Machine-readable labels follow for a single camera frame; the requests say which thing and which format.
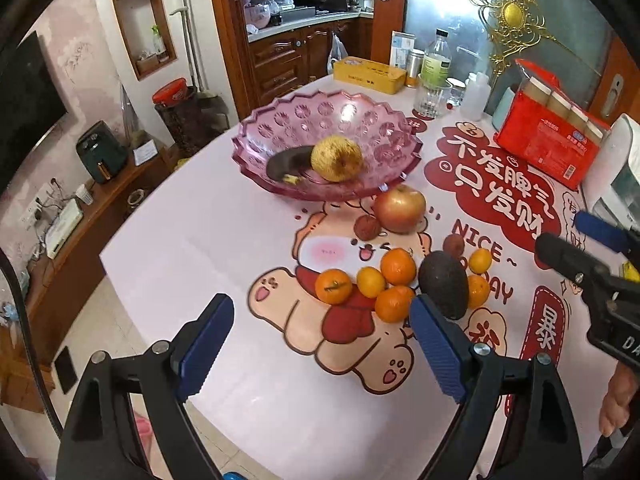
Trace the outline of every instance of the black tv screen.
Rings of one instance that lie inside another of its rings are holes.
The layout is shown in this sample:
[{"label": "black tv screen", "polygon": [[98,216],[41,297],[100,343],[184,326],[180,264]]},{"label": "black tv screen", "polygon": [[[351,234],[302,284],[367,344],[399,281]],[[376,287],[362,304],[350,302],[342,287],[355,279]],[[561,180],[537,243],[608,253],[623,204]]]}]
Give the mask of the black tv screen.
[{"label": "black tv screen", "polygon": [[39,140],[66,113],[36,32],[0,74],[0,193]]}]

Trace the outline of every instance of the human hand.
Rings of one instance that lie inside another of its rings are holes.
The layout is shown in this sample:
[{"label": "human hand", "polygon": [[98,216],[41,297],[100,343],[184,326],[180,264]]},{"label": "human hand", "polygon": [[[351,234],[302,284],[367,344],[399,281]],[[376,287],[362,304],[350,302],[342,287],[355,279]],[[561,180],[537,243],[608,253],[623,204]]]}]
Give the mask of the human hand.
[{"label": "human hand", "polygon": [[603,436],[610,436],[629,419],[629,403],[638,390],[638,378],[631,368],[618,362],[602,399],[598,425]]}]

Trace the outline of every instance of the fruit bowl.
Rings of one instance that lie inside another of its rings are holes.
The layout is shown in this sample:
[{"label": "fruit bowl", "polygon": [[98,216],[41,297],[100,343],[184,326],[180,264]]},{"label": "fruit bowl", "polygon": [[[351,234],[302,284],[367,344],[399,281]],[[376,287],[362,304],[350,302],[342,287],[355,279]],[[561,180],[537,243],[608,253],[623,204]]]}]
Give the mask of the fruit bowl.
[{"label": "fruit bowl", "polygon": [[[233,138],[233,160],[244,176],[269,192],[319,202],[346,202],[400,184],[418,165],[422,147],[402,112],[343,91],[277,98],[256,108],[239,130]],[[334,183],[305,175],[298,184],[286,184],[267,177],[271,155],[333,134],[354,140],[362,150],[364,169],[353,180]]]}]

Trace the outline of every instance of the dark green air fryer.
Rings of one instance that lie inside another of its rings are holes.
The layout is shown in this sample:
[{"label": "dark green air fryer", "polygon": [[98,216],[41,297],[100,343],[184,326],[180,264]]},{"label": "dark green air fryer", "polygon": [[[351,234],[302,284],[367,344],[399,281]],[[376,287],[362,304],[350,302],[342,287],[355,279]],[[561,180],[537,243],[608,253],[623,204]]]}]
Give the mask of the dark green air fryer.
[{"label": "dark green air fryer", "polygon": [[98,184],[104,184],[124,168],[127,149],[113,136],[104,121],[98,121],[76,142],[76,152]]}]

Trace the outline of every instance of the wooden tv stand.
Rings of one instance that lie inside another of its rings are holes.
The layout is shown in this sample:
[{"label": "wooden tv stand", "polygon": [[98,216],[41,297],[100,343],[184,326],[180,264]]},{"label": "wooden tv stand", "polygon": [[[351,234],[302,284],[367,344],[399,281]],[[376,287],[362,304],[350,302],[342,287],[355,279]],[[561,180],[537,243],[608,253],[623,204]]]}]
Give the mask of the wooden tv stand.
[{"label": "wooden tv stand", "polygon": [[[105,184],[94,184],[91,205],[78,200],[84,216],[55,259],[43,255],[31,265],[26,307],[33,344],[43,371],[50,370],[66,333],[105,276],[100,252],[125,221],[127,197],[138,188],[153,190],[158,187],[170,175],[178,158],[175,145],[161,149],[159,155],[138,167],[130,156],[116,177]],[[25,362],[21,340],[13,354],[17,363]],[[12,377],[7,374],[5,371],[4,377],[0,376],[0,383],[5,386],[0,402],[34,411],[33,400],[37,396],[33,379],[24,377],[25,374]]]}]

